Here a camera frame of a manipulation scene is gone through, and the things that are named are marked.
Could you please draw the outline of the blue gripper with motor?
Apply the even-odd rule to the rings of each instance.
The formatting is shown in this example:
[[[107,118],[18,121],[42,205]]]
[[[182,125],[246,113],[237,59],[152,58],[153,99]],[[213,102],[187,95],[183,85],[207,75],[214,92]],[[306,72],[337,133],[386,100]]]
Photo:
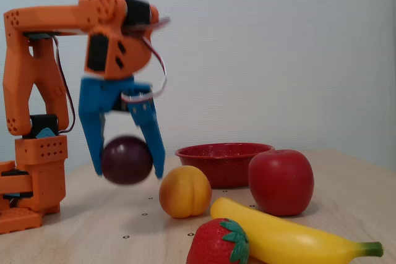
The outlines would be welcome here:
[[[84,130],[91,161],[101,176],[101,154],[104,145],[105,114],[110,111],[130,111],[136,126],[140,127],[151,153],[155,175],[162,179],[165,163],[165,147],[157,121],[153,100],[125,103],[121,94],[137,96],[151,91],[151,85],[135,82],[133,77],[123,80],[84,78],[80,86],[79,117]]]

